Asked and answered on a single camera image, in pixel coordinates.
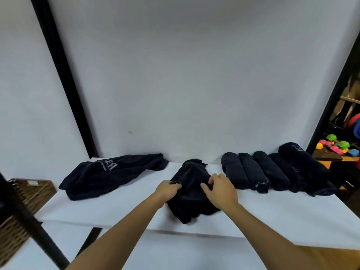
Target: green toy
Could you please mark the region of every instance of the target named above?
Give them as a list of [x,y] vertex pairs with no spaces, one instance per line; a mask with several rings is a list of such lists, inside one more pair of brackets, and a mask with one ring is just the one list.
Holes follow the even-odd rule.
[[328,135],[328,136],[326,137],[326,139],[329,140],[330,142],[335,141],[336,138],[337,138],[336,135]]
[[350,147],[350,144],[347,141],[341,141],[336,145],[342,150],[346,150],[346,149],[348,149]]

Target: forearm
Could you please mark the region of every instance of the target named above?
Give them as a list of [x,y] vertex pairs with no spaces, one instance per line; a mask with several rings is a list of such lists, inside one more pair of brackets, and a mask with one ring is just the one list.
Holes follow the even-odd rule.
[[308,254],[254,217],[242,205],[229,206],[224,212],[241,230],[268,270],[319,270]]
[[138,240],[164,203],[149,196],[90,247],[83,251],[67,270],[120,270]]

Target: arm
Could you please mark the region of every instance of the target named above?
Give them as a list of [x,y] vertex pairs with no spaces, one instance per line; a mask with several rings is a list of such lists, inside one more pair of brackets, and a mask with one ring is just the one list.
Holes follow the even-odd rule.
[[201,184],[208,199],[236,224],[268,270],[319,270],[312,257],[250,214],[238,203],[238,194],[224,174],[213,174],[209,184]]
[[179,188],[180,184],[162,181],[153,194],[84,250],[66,270],[122,269],[157,210],[174,197]]

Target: fabric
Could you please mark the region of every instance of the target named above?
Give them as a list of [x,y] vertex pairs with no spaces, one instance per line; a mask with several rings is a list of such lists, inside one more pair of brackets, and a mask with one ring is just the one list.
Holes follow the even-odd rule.
[[256,151],[252,157],[259,163],[265,176],[270,180],[273,190],[287,191],[290,188],[289,178],[265,152]]
[[191,222],[191,218],[196,218],[200,214],[211,215],[219,211],[200,186],[200,183],[205,183],[212,190],[206,165],[199,159],[187,160],[171,179],[172,182],[180,183],[182,187],[167,204],[174,216],[183,224]]
[[328,196],[338,192],[338,189],[331,183],[333,180],[331,171],[304,151],[298,144],[289,142],[281,145],[279,155],[308,180],[305,189],[308,195]]
[[223,172],[237,189],[248,189],[250,182],[236,153],[226,153],[221,158]]
[[305,191],[305,188],[308,185],[308,181],[304,177],[302,177],[300,173],[293,166],[290,165],[289,162],[282,158],[278,153],[269,154],[269,157],[284,172],[287,178],[289,178],[290,191]]
[[248,153],[239,153],[246,177],[250,182],[250,189],[259,193],[268,193],[271,186],[260,165]]
[[161,153],[83,162],[65,177],[59,189],[73,201],[95,198],[129,183],[145,170],[163,170],[168,163]]

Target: right hand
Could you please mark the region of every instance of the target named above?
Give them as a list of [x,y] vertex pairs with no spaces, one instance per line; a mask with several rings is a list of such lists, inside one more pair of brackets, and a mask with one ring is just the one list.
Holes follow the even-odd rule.
[[212,190],[204,183],[201,183],[200,185],[205,192],[206,197],[215,207],[224,210],[238,204],[238,193],[224,174],[221,173],[220,175],[217,175],[214,173],[209,179],[209,184],[214,184]]

